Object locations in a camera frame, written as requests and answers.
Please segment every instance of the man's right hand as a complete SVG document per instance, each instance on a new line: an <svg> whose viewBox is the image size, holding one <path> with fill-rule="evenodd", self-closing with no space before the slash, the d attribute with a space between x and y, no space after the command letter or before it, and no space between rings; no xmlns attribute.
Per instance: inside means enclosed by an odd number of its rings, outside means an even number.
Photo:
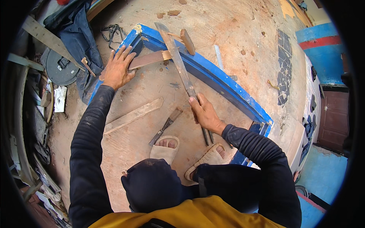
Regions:
<svg viewBox="0 0 365 228"><path fill-rule="evenodd" d="M194 115L195 123L222 136L222 132L227 125L218 118L212 103L202 93L198 93L197 97L199 102L194 97L189 97L189 104Z"/></svg>

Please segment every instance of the foot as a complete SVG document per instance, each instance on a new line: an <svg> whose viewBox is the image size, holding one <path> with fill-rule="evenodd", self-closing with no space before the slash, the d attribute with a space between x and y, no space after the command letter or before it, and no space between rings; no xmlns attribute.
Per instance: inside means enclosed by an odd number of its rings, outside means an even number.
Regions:
<svg viewBox="0 0 365 228"><path fill-rule="evenodd" d="M224 158L224 156L226 155L226 151L224 150L224 148L222 146L218 146L216 149L215 149L219 155ZM192 173L190 174L190 178L193 179L193 176L196 172L196 169L194 171L192 171Z"/></svg>
<svg viewBox="0 0 365 228"><path fill-rule="evenodd" d="M161 140L158 143L155 144L156 146L164 146L164 147L170 147L172 149L175 149L175 141L170 140L169 143L167 143L167 139Z"/></svg>

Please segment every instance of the dirt floor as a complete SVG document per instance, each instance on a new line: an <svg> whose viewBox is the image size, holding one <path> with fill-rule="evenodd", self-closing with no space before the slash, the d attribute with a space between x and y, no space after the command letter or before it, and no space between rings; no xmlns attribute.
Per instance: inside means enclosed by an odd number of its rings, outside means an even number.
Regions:
<svg viewBox="0 0 365 228"><path fill-rule="evenodd" d="M154 22L162 22L175 34L179 34L180 29L185 28L194 42L196 51L216 65L213 45L218 45L224 71L228 75L237 75L238 84L271 116L274 126L269 138L286 152L296 121L301 121L305 106L306 63L304 52L297 44L295 31L306 26L297 16L301 14L291 5L288 6L289 2L280 1L281 3L277 0L188 0L187 4L180 4L177 0L115 0L91 21L91 26L104 65L107 63L110 49L100 33L100 28L110 24L119 24L127 33L137 23L155 28ZM292 7L293 16L283 14L283 5ZM168 16L167 12L170 10L181 12L177 16ZM159 19L158 13L165 15ZM267 80L276 83L280 71L278 29L290 37L292 46L291 94L284 106L278 105L278 92L267 83ZM121 41L117 35L115 41ZM149 52L143 50L141 55ZM252 121L245 114L199 79L191 74L189 76L195 90L206 95L222 120L239 127L250 127ZM162 63L155 63L139 69L136 77L120 88L115 95L107 123L159 97L164 99L162 108L105 135L102 140L101 168L115 212L129 211L125 191L120 182L122 173L149 157L151 147L148 146L148 142L177 106L184 112L164 135L174 135L180 139L181 145L172 168L176 170L183 184L192 184L184 178L184 172L207 150L200 126L193 121L185 90L170 87L171 82L181 82L174 64L170 62L164 66ZM87 106L80 100L75 84L68 86L66 99L65 113L56 113L53 118L50 148L51 174L62 188L62 199L68 209L70 144ZM235 150L231 150L221 137L215 135L214 138L216 142L224 144L227 150L224 160L225 163L229 163Z"/></svg>

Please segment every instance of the blue paint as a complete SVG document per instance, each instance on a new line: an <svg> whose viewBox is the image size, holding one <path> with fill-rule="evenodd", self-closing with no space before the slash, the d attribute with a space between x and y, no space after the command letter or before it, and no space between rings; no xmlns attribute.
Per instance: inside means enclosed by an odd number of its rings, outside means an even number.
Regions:
<svg viewBox="0 0 365 228"><path fill-rule="evenodd" d="M116 50L117 52L122 45L133 46L131 52L136 52L137 54L141 52L143 47L146 47L152 51L167 50L166 45L164 44L163 39L158 31L141 24L138 25L141 26L142 32L133 29ZM196 53L195 55L190 55L185 46L180 42L175 41L175 44L179 48L181 58L189 73L216 90L243 113L245 113L249 118L257 122L258 125L262 126L261 128L258 128L260 131L255 130L255 132L257 131L258 134L264 135L265 137L269 135L274 121L239 84L237 84L226 73L224 73L212 62L208 61L200 54ZM97 83L97 86L91 95L90 101L93 99L101 84L101 81ZM240 152L236 152L231 163L242 164L245 159L247 158Z"/></svg>
<svg viewBox="0 0 365 228"><path fill-rule="evenodd" d="M332 204L342 185L346 167L347 158L312 145L296 185L303 185L308 192Z"/></svg>
<svg viewBox="0 0 365 228"><path fill-rule="evenodd" d="M333 23L320 24L295 32L298 43L319 39L327 36L337 36ZM343 85L341 75L344 73L341 54L345 53L342 44L314 47L304 50L317 71L321 84Z"/></svg>
<svg viewBox="0 0 365 228"><path fill-rule="evenodd" d="M345 52L345 47L342 44L310 48L304 52L316 69L321 84L343 85L341 75L344 71L341 53Z"/></svg>
<svg viewBox="0 0 365 228"><path fill-rule="evenodd" d="M315 227L323 217L324 213L301 197L298 198L301 208L301 228Z"/></svg>
<svg viewBox="0 0 365 228"><path fill-rule="evenodd" d="M320 24L295 32L298 43L314 40L326 36L338 36L337 29L333 23Z"/></svg>

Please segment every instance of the sandal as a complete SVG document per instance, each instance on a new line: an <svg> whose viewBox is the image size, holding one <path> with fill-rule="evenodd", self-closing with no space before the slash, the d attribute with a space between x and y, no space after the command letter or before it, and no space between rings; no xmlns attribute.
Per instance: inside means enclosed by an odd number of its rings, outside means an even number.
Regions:
<svg viewBox="0 0 365 228"><path fill-rule="evenodd" d="M167 162L167 164L171 165L172 161L175 158L177 150L180 146L180 140L178 139L178 137L175 137L172 135L165 135L165 136L160 137L158 139L158 141L156 142L156 144L159 144L159 142L164 139L167 140L167 144L169 144L170 140L174 140L176 147L170 148L170 147L153 145L151 154L150 154L150 158L155 158L155 159L163 158Z"/></svg>
<svg viewBox="0 0 365 228"><path fill-rule="evenodd" d="M209 164L209 165L221 165L223 163L223 158L221 155L217 152L217 147L222 146L223 150L225 151L225 148L222 144L216 143L214 144L204 155L197 161L192 167L190 167L185 172L185 178L189 181L192 181L190 178L190 174L201 164Z"/></svg>

